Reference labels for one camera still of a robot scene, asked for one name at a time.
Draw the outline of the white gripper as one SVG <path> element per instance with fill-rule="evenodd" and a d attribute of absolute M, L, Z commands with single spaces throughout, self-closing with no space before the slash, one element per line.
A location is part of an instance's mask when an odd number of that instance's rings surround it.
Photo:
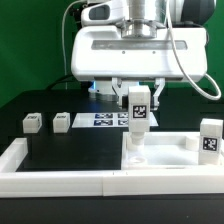
<path fill-rule="evenodd" d="M 112 81 L 124 107 L 124 81 L 155 80 L 153 107 L 165 80 L 199 81 L 207 72 L 206 29 L 183 20 L 183 3 L 101 3 L 81 13 L 71 71 L 80 81 Z"/>

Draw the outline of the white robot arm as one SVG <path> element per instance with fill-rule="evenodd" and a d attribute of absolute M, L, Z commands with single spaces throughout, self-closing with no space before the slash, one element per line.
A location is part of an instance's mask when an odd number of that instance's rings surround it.
<path fill-rule="evenodd" d="M 71 71 L 89 82 L 91 98 L 121 103 L 128 88 L 153 82 L 152 105 L 167 82 L 206 76 L 203 24 L 216 0 L 87 0 L 75 37 Z"/>

